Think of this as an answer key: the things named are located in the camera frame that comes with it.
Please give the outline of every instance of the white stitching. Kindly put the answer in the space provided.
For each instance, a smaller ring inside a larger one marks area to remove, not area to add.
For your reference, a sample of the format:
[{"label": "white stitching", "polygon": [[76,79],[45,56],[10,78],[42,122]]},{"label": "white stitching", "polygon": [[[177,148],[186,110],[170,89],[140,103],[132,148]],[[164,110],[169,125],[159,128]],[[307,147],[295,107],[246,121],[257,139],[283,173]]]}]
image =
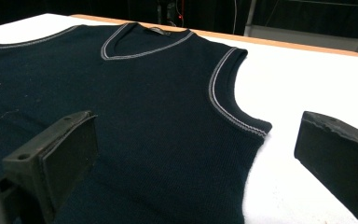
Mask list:
[{"label": "white stitching", "polygon": [[57,33],[55,35],[51,35],[51,36],[41,38],[41,39],[31,41],[31,42],[26,42],[26,43],[22,43],[22,44],[8,45],[8,46],[0,46],[0,49],[14,49],[14,48],[21,48],[21,47],[31,46],[33,44],[42,43],[42,42],[48,41],[48,40],[50,40],[52,38],[55,38],[57,36],[64,35],[64,34],[66,34],[68,32],[71,32],[71,31],[75,30],[75,28],[77,28],[77,27],[79,27],[79,26],[74,26],[74,27],[71,27],[69,29],[63,30],[63,31],[61,31],[61,32],[59,32],[59,33]]},{"label": "white stitching", "polygon": [[114,34],[112,34],[107,40],[106,42],[103,44],[102,48],[101,48],[101,57],[108,61],[108,60],[126,60],[126,59],[133,59],[133,58],[139,58],[139,57],[143,57],[145,55],[148,55],[148,54],[152,54],[152,53],[156,53],[158,51],[162,51],[162,50],[165,50],[165,49],[169,49],[169,48],[172,48],[173,46],[176,46],[178,44],[181,44],[182,42],[186,41],[187,39],[189,39],[194,33],[193,32],[190,32],[187,36],[183,37],[182,39],[168,45],[168,46],[165,46],[165,47],[162,47],[162,48],[159,48],[159,49],[153,49],[153,50],[149,50],[149,51],[146,51],[146,52],[142,52],[142,53],[138,53],[138,54],[132,54],[132,55],[125,55],[125,56],[112,56],[112,57],[109,57],[107,54],[106,54],[106,48],[107,48],[107,45],[109,44],[110,41],[112,41],[112,39],[114,39],[118,33],[120,33],[124,27],[126,27],[128,24],[125,24],[123,25],[120,29],[118,29]]},{"label": "white stitching", "polygon": [[231,122],[233,122],[234,124],[236,124],[237,126],[239,126],[240,128],[244,129],[245,131],[251,132],[251,133],[255,133],[261,137],[266,137],[267,133],[264,132],[263,130],[257,129],[256,127],[253,127],[249,124],[244,123],[243,121],[235,118],[233,115],[231,115],[230,113],[228,113],[224,107],[222,107],[219,102],[217,101],[215,92],[214,92],[214,86],[216,84],[216,80],[217,80],[217,76],[220,72],[220,69],[223,67],[224,63],[226,62],[227,58],[231,55],[231,53],[237,48],[232,48],[230,49],[224,56],[223,58],[220,60],[220,62],[217,64],[217,66],[215,67],[215,69],[213,70],[213,74],[210,80],[210,84],[209,84],[209,98],[213,104],[213,106],[223,115],[225,116],[227,119],[229,119]]}]

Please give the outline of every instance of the white table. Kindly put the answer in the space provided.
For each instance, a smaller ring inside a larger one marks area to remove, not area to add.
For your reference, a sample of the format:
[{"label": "white table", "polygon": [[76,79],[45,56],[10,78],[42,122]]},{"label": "white table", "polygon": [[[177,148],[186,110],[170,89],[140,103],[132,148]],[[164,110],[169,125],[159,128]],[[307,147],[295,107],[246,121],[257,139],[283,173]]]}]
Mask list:
[{"label": "white table", "polygon": [[[76,24],[112,24],[44,14],[0,26],[0,44],[55,34]],[[358,223],[294,157],[304,110],[358,128],[358,57],[207,37],[249,50],[235,96],[240,108],[273,125],[245,187],[246,223]]]}]

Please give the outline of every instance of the armhole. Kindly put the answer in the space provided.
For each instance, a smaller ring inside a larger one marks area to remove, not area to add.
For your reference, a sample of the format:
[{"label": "armhole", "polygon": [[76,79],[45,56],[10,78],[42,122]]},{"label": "armhole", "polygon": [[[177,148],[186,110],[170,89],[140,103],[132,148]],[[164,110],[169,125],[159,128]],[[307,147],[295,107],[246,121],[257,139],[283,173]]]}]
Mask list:
[{"label": "armhole", "polygon": [[246,58],[245,49],[230,49],[216,65],[209,83],[209,99],[213,107],[236,127],[265,138],[272,126],[270,123],[254,119],[237,105],[234,96],[238,69]]}]

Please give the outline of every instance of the wooden table edge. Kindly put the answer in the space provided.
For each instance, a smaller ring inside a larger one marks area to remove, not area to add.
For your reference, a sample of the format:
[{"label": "wooden table edge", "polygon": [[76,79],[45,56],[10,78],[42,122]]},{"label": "wooden table edge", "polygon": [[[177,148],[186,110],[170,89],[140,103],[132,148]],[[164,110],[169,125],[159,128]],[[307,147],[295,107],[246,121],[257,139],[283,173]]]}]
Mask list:
[{"label": "wooden table edge", "polygon": [[[105,18],[105,17],[89,16],[89,15],[84,15],[84,14],[75,14],[75,15],[71,15],[71,17],[90,20],[90,21],[104,21],[104,22],[110,22],[110,23],[115,23],[115,24],[124,24],[127,22],[131,22],[131,21],[118,20],[118,19],[110,19],[110,18]],[[159,27],[163,30],[168,30],[168,31],[183,31],[183,30],[185,30],[185,28],[180,28],[180,27],[158,25],[158,24],[147,23],[147,22],[139,22],[139,23],[142,24],[144,27]],[[310,51],[317,51],[317,52],[324,52],[324,53],[334,53],[334,54],[358,57],[358,52],[343,50],[343,49],[328,49],[328,48],[293,44],[293,43],[287,43],[287,42],[281,42],[281,41],[259,39],[259,38],[254,38],[254,37],[241,36],[241,35],[227,35],[227,34],[202,31],[202,30],[194,30],[194,29],[191,29],[191,31],[193,31],[197,35],[216,37],[216,38],[224,38],[224,39],[236,40],[236,41],[243,41],[243,42],[252,43],[252,44],[268,45],[268,46],[288,48],[288,49],[303,49],[303,50],[310,50]]]}]

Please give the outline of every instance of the dark background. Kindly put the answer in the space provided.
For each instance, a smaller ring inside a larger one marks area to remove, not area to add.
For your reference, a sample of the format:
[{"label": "dark background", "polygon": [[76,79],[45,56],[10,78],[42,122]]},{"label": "dark background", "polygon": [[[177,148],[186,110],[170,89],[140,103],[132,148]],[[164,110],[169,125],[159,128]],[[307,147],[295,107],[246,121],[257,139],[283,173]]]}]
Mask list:
[{"label": "dark background", "polygon": [[[169,0],[0,0],[0,24],[43,13],[88,14],[158,23],[157,5]],[[243,35],[251,0],[178,0],[187,28]],[[182,26],[177,19],[175,23]],[[258,0],[253,24],[358,38],[358,0]]]}]

